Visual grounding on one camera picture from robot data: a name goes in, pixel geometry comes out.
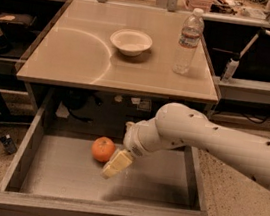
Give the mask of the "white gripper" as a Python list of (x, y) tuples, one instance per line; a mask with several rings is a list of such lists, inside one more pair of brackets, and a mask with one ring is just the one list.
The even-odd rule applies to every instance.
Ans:
[(155, 119), (136, 123), (128, 121), (125, 126), (123, 145), (127, 150), (118, 149), (115, 151), (101, 170), (103, 178), (109, 179), (116, 176), (133, 163), (134, 157), (145, 157), (150, 153), (157, 152), (162, 147)]

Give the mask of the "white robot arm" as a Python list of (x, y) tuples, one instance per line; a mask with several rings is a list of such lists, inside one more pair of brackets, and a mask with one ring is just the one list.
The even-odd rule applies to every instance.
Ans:
[(270, 139), (212, 123), (199, 111), (179, 103), (161, 106), (155, 117), (126, 124), (123, 149), (104, 165), (111, 178), (136, 159), (184, 146), (209, 152), (270, 191)]

